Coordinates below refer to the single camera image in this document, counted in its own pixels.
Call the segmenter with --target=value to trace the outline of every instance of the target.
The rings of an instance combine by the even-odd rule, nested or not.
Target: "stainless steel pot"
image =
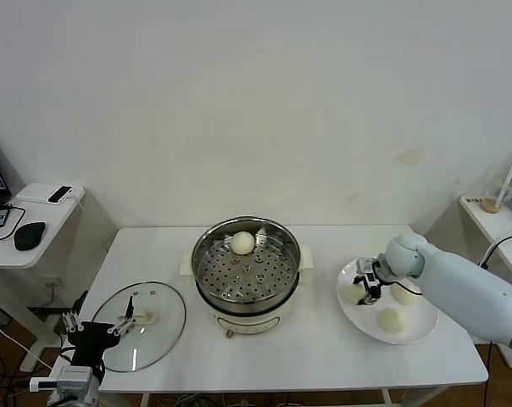
[[[249,254],[231,250],[231,238],[239,231],[255,238]],[[235,316],[262,315],[284,304],[298,285],[300,263],[298,242],[286,227],[252,216],[213,226],[192,251],[192,271],[203,299]]]

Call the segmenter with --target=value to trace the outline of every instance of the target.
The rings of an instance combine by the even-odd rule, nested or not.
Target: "white tabletop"
[[[0,241],[0,269],[27,269],[35,265],[68,219],[75,206],[77,206],[84,193],[83,187],[73,187],[72,198],[67,198],[58,205],[20,201],[16,198],[12,199],[10,202],[13,206],[26,209],[25,217],[19,223],[19,226],[31,222],[45,222],[45,231],[43,232],[42,240],[35,248],[23,252],[15,248],[13,236]],[[9,233],[19,217],[20,211],[17,209],[12,210],[7,223],[0,229],[0,236],[3,236],[6,232]]]
[[[461,197],[460,202],[490,242],[498,240],[512,231],[512,209],[503,206],[497,214],[489,214],[480,207],[479,198]],[[497,252],[512,270],[512,239],[500,244]]]
[[[163,359],[141,371],[108,371],[100,391],[197,393],[350,390],[484,382],[487,371],[467,332],[441,314],[423,342],[391,345],[368,337],[342,313],[335,294],[350,259],[384,250],[407,226],[292,226],[312,250],[310,284],[298,286],[292,315],[270,332],[227,339],[198,296],[179,276],[182,255],[203,228],[121,230],[81,311],[89,321],[111,295],[134,282],[167,282],[186,303],[186,325]],[[58,375],[57,360],[51,376]]]

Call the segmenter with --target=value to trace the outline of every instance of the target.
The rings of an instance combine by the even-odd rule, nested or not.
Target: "glass lid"
[[[92,319],[117,325],[132,297],[136,326],[103,361],[111,371],[139,371],[162,359],[175,346],[185,325],[181,295],[162,282],[141,282],[125,287],[108,299]]]

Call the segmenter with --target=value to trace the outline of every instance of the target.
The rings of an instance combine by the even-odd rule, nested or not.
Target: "cup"
[[[489,214],[497,214],[501,207],[506,204],[510,199],[512,199],[512,178],[510,179],[510,183],[507,186],[506,191],[503,195],[503,200],[499,206],[496,206],[497,199],[499,194],[501,193],[501,188],[503,188],[504,177],[501,176],[493,176],[487,182],[487,188],[482,196],[482,201],[480,202],[480,206]]]

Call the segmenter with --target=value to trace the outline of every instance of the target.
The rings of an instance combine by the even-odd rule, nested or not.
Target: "computer mouse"
[[[30,250],[42,240],[45,222],[27,223],[15,232],[13,237],[15,248],[20,251]]]

